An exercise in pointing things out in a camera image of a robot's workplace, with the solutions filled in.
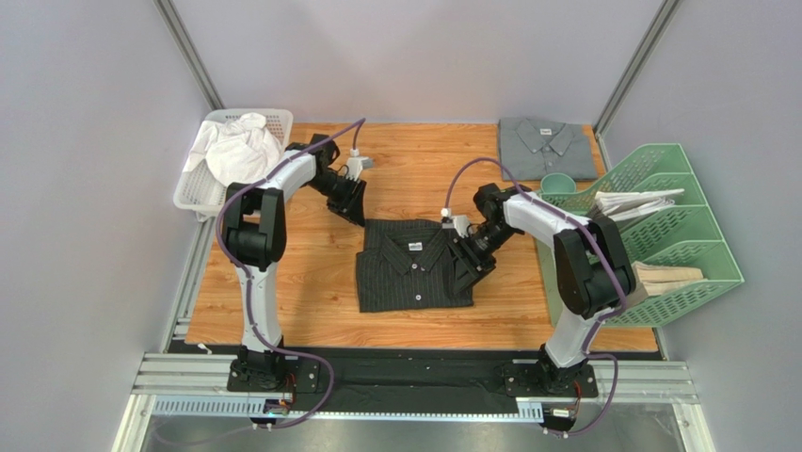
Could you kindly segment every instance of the striped shirt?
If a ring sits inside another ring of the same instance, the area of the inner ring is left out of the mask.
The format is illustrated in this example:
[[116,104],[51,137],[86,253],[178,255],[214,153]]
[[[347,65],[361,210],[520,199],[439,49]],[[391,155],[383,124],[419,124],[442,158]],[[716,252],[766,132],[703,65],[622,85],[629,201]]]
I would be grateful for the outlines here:
[[364,251],[357,253],[360,311],[473,306],[469,288],[454,294],[448,240],[457,237],[426,219],[368,219]]

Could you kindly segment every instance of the robotic arm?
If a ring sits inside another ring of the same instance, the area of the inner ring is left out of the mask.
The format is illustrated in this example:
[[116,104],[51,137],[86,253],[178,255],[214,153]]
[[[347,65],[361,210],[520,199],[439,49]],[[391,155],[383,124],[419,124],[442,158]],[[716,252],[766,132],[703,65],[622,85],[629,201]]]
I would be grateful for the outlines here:
[[[528,193],[535,198],[535,193]],[[454,227],[460,239],[451,243],[456,270],[455,291],[481,281],[494,268],[492,254],[513,234],[529,233],[554,252],[557,285],[567,309],[563,310],[553,336],[541,347],[534,375],[545,394],[562,394],[573,384],[587,362],[585,352],[593,341],[600,317],[612,313],[620,300],[610,277],[599,262],[591,262],[592,248],[576,226],[523,197],[514,187],[482,186],[473,196],[485,221],[475,230],[464,216],[450,217],[444,211],[446,227]],[[584,225],[596,238],[625,294],[635,279],[616,223],[609,218],[590,220],[567,212],[563,215]]]
[[[282,345],[276,305],[276,270],[287,243],[285,203],[299,188],[308,185],[327,197],[329,211],[351,223],[365,224],[362,200],[367,183],[359,176],[362,170],[373,166],[373,161],[352,150],[345,164],[347,171],[342,175],[329,168],[340,155],[333,141],[314,152],[303,153],[307,146],[326,138],[315,134],[309,145],[291,144],[283,157],[288,162],[281,170],[264,185],[234,201],[224,214],[222,239],[233,257],[245,266],[236,269],[242,289],[243,312],[248,313],[247,318],[253,320],[264,339],[275,347]],[[232,184],[226,198],[243,187]],[[258,224],[245,221],[245,216],[256,211],[260,212]],[[265,350],[246,320],[242,345],[232,363],[229,391],[275,391],[284,384],[286,374],[284,356]]]

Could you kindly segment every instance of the perforated green plastic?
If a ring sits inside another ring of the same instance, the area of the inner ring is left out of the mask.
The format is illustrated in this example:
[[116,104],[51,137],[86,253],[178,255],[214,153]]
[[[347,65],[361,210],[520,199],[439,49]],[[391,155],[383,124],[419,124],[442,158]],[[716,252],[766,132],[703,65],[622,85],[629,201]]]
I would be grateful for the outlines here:
[[[660,297],[650,297],[607,324],[661,327],[744,282],[715,221],[685,151],[679,144],[647,144],[636,149],[590,188],[580,193],[543,195],[543,199],[578,215],[585,214],[597,191],[651,191],[684,188],[677,205],[631,224],[621,232],[630,261],[701,268],[707,281],[694,282]],[[563,301],[557,289],[551,250],[537,243],[552,324]]]

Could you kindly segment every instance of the crumpled white fabric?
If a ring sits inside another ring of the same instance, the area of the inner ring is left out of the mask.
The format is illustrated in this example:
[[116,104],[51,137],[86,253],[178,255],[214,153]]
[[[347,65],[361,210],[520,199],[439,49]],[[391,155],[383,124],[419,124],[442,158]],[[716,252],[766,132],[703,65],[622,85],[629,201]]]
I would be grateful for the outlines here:
[[262,179],[284,155],[279,140],[265,128],[267,118],[246,113],[238,120],[204,121],[189,150],[184,172],[203,160],[221,184],[250,184]]

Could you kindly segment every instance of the table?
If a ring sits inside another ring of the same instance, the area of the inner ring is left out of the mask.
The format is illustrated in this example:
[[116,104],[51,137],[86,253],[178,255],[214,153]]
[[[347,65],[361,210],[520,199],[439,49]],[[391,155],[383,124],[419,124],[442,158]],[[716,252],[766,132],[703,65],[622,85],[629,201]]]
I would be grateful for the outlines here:
[[[292,141],[309,142],[313,133],[332,134],[344,124],[295,124]],[[603,164],[589,126],[594,160]],[[353,139],[337,139],[345,163]],[[477,156],[496,156],[495,124],[368,123],[360,151],[375,167],[367,181],[367,218],[440,220],[445,192],[454,174]],[[473,206],[481,185],[509,186],[490,163],[468,169],[452,198],[455,215],[482,220]],[[579,189],[589,182],[580,182]],[[538,183],[525,184],[533,189]],[[287,346],[427,347],[535,349],[552,334],[535,249],[528,235],[513,236],[494,255],[498,264],[473,290],[474,306],[387,313],[359,312],[354,265],[362,248],[360,227],[334,216],[326,199],[300,189],[287,205],[287,250],[277,274],[279,321]],[[233,265],[213,244],[195,304],[187,343],[238,344],[242,300]],[[654,351],[651,329],[604,328],[593,349]]]

